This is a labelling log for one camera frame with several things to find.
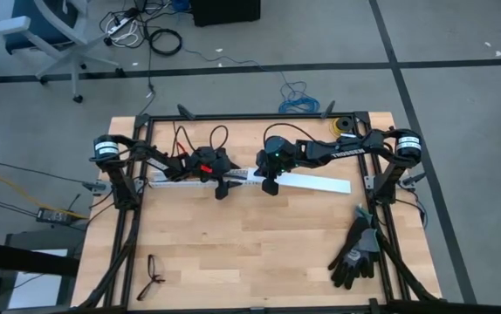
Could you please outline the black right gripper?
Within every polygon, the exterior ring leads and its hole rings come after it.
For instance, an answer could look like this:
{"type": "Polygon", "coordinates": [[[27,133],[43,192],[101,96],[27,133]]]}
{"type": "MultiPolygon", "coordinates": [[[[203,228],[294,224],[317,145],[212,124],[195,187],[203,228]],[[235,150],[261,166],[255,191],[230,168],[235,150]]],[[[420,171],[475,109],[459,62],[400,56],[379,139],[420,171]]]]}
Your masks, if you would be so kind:
{"type": "Polygon", "coordinates": [[[283,173],[291,172],[298,166],[296,154],[285,150],[275,152],[272,157],[265,150],[260,150],[257,153],[256,164],[255,174],[265,174],[262,190],[268,195],[278,195],[277,177],[283,173]],[[271,163],[274,174],[271,174],[271,163]]]}

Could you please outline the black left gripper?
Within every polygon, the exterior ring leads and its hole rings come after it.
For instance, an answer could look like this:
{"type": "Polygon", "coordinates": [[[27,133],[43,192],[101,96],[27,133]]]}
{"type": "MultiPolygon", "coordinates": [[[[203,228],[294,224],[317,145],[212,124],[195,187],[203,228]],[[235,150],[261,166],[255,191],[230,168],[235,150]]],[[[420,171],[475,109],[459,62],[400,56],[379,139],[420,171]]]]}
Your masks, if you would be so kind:
{"type": "MultiPolygon", "coordinates": [[[[224,174],[240,167],[231,161],[224,148],[217,150],[212,147],[198,147],[189,158],[189,168],[193,176],[200,181],[209,181],[221,178],[224,174]]],[[[229,194],[230,188],[242,185],[240,181],[219,180],[215,189],[215,198],[224,199],[229,194]]]]}

